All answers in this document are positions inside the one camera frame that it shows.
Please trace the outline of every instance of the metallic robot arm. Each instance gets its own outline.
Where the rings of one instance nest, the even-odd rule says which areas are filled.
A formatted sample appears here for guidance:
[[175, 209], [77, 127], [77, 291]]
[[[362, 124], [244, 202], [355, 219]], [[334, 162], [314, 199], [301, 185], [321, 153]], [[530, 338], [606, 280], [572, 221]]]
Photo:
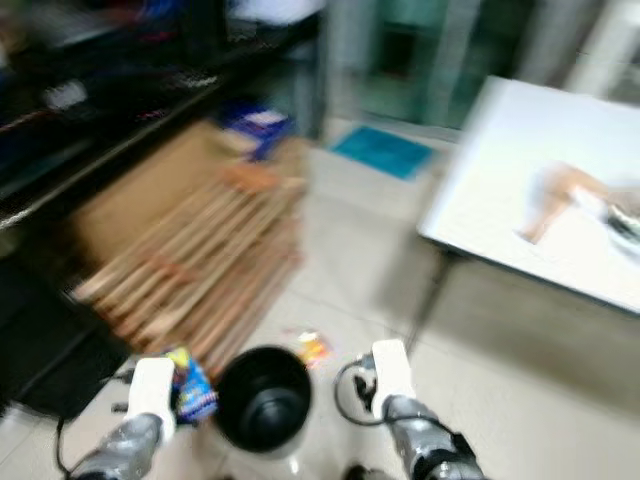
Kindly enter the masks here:
[[136, 364], [124, 422], [71, 472], [71, 480], [140, 480], [151, 470], [153, 455], [176, 429], [171, 411], [175, 365], [168, 358]]
[[[443, 425], [435, 413], [416, 399], [403, 343], [384, 340], [374, 343], [371, 350], [354, 366], [375, 373], [373, 385], [366, 387], [361, 377], [354, 380], [358, 397], [375, 420], [366, 422], [350, 417], [339, 404], [336, 390], [336, 402], [343, 417], [364, 426], [386, 424], [409, 480], [485, 479], [464, 437]], [[361, 469], [357, 478], [373, 480], [388, 476], [367, 470], [363, 474]]]

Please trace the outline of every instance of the trash bin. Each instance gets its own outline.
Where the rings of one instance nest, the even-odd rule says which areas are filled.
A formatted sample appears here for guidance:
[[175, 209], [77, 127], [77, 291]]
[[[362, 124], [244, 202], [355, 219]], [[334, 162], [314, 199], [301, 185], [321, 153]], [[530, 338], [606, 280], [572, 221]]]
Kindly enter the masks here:
[[279, 347], [248, 350], [216, 383], [215, 421], [237, 448], [290, 454], [299, 443], [311, 407], [311, 378], [300, 359]]

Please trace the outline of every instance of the tiled floor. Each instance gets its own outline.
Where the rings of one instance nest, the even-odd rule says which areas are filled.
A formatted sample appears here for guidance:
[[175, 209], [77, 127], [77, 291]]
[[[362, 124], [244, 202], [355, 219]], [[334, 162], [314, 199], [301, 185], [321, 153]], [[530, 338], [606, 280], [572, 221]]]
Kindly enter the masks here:
[[[301, 449], [272, 462], [231, 450], [209, 426], [186, 429], [159, 453], [149, 478], [328, 480], [356, 460], [404, 478], [387, 432], [342, 420], [330, 384], [373, 341], [408, 333], [436, 258], [415, 223], [444, 158], [406, 183], [313, 153], [307, 261], [247, 342], [288, 343], [286, 330], [296, 327], [329, 341], [332, 355], [313, 371], [315, 403]], [[639, 338], [640, 323], [630, 317], [469, 261], [451, 276], [411, 364], [420, 399], [467, 435], [492, 478], [635, 478]], [[109, 385], [68, 428], [68, 464], [118, 422], [110, 404], [125, 398], [125, 387]], [[24, 415], [0, 424], [0, 478], [60, 478], [53, 431], [52, 422]]]

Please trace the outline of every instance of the cable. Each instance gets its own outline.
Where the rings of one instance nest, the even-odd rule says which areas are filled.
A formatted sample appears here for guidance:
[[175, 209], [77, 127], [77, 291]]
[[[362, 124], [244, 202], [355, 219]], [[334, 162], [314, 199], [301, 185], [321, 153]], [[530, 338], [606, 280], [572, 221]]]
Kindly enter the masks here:
[[[106, 385], [112, 380], [120, 380], [121, 382], [126, 383], [127, 385], [130, 385], [131, 381], [133, 380], [134, 371], [135, 371], [134, 368], [129, 368], [122, 373], [119, 373], [119, 374], [116, 373], [116, 374], [110, 375], [100, 380], [99, 384]], [[62, 474], [64, 475], [65, 480], [69, 480], [72, 478], [71, 471], [65, 466], [64, 462], [62, 461], [62, 430], [64, 428], [65, 422], [66, 420], [64, 417], [60, 417], [58, 419], [58, 423], [56, 425], [54, 448], [56, 453], [56, 466], [58, 467], [58, 470], [60, 470], [60, 472], [62, 472]]]
[[71, 478], [71, 472], [62, 462], [62, 429], [64, 427], [64, 418], [60, 417], [58, 419], [58, 424], [56, 425], [56, 465], [58, 466], [58, 470], [60, 470], [64, 474], [65, 480]]
[[353, 367], [359, 367], [361, 365], [362, 365], [361, 360], [354, 360], [353, 362], [347, 363], [338, 371], [338, 373], [333, 379], [333, 400], [335, 401], [336, 408], [338, 409], [338, 412], [340, 413], [342, 418], [360, 427], [379, 427], [380, 425], [390, 425], [403, 420], [425, 420], [431, 423], [436, 423], [438, 424], [439, 427], [442, 427], [447, 432], [453, 434], [453, 432], [451, 432], [451, 430], [448, 427], [446, 427], [445, 425], [442, 425], [439, 421], [435, 420], [433, 417], [425, 417], [424, 415], [421, 415], [419, 413], [414, 415], [401, 415], [399, 417], [388, 417], [385, 412], [385, 416], [379, 420], [360, 420], [358, 418], [352, 417], [340, 403], [340, 396], [338, 394], [338, 389], [340, 387], [340, 382], [342, 381], [342, 377], [347, 372], [347, 370], [350, 370]]

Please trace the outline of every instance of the wooden slat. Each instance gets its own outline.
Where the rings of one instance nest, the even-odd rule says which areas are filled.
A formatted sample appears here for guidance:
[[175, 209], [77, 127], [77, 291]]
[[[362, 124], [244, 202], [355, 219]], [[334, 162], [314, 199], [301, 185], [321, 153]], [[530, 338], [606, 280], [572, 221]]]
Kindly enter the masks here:
[[184, 202], [178, 205], [169, 215], [160, 220], [153, 228], [149, 229], [143, 236], [134, 242], [129, 248], [111, 260], [104, 268], [93, 277], [77, 287], [73, 296], [78, 301], [89, 301], [103, 290], [106, 290], [122, 280], [127, 272], [132, 268], [132, 261], [139, 258], [140, 252], [157, 245], [167, 236], [171, 236], [173, 231], [180, 228], [187, 215], [198, 200], [202, 200], [207, 192], [215, 192], [219, 187], [207, 186], [201, 188], [190, 195]]
[[209, 321], [204, 322], [198, 334], [190, 341], [189, 347], [196, 358], [205, 355], [216, 342], [222, 339], [227, 330], [233, 326], [233, 322], [251, 304], [253, 297], [260, 293], [261, 287], [268, 282], [269, 276], [282, 263], [291, 247], [287, 245], [287, 242], [284, 242], [282, 235], [276, 240], [276, 243], [280, 243], [280, 245], [273, 245], [266, 258], [256, 264], [249, 281], [239, 286], [240, 288], [225, 299], [217, 314], [213, 315]]
[[[166, 244], [153, 253], [148, 252], [147, 258], [155, 254], [156, 258], [164, 257], [179, 265], [189, 253], [205, 242], [207, 236], [222, 222], [232, 216], [235, 209], [241, 207], [245, 200], [245, 197], [237, 196], [233, 191], [225, 191]], [[102, 308], [115, 307], [113, 315], [122, 316], [129, 312], [164, 276], [166, 272], [158, 271], [149, 262], [144, 263], [115, 290], [99, 300], [97, 305]]]
[[237, 321], [232, 331], [205, 358], [198, 359], [211, 378], [236, 356], [242, 345], [254, 332], [257, 324], [269, 310], [286, 285], [293, 269], [299, 262], [297, 254], [290, 255], [274, 273], [269, 284], [254, 299], [246, 312]]
[[268, 226], [280, 216], [289, 205], [291, 195], [281, 192], [268, 209], [259, 217], [254, 217], [252, 222], [235, 235], [236, 241], [229, 242], [217, 255], [219, 261], [215, 262], [201, 282], [195, 288], [183, 289], [167, 307], [158, 315], [157, 320], [166, 325], [165, 329], [173, 328], [180, 323], [198, 303], [207, 295], [209, 290], [222, 278], [235, 260], [255, 242]]
[[150, 322], [134, 338], [135, 344], [144, 344], [148, 351], [157, 350], [161, 344], [165, 343], [164, 337], [173, 339], [176, 342], [190, 342], [198, 334], [198, 331], [207, 329], [208, 325], [214, 322], [213, 318], [225, 309], [225, 302], [233, 298], [236, 292], [244, 291], [250, 277], [255, 273], [255, 269], [270, 255], [274, 248], [274, 242], [282, 241], [278, 236], [291, 236], [290, 220], [285, 219], [278, 222], [278, 225], [270, 229], [257, 244], [248, 250], [227, 272], [224, 280], [220, 282], [207, 297], [188, 315], [183, 322], [174, 326], [169, 331], [164, 331], [164, 327], [158, 326], [156, 322]]
[[[230, 218], [227, 218], [227, 215], [225, 215], [225, 219], [228, 221], [221, 225], [216, 225], [219, 228], [215, 230], [212, 236], [197, 248], [195, 252], [192, 252], [187, 260], [182, 261], [183, 267], [187, 269], [200, 267], [198, 268], [199, 275], [204, 275], [201, 265], [207, 256], [228, 240], [228, 236], [244, 221], [250, 219], [252, 214], [260, 211], [262, 201], [263, 197], [256, 196], [244, 204], [241, 210], [229, 210], [227, 214]], [[176, 277], [168, 278], [163, 284], [158, 285], [162, 278], [161, 275], [148, 277], [142, 285], [134, 292], [131, 292], [123, 302], [114, 308], [113, 315], [116, 317], [125, 317], [129, 313], [131, 313], [132, 317], [134, 314], [138, 317], [152, 315], [163, 301], [171, 297], [175, 289], [181, 285], [180, 280]], [[123, 335], [131, 333], [131, 330], [129, 330], [130, 326], [132, 326], [132, 324], [128, 320], [123, 322], [121, 326]]]

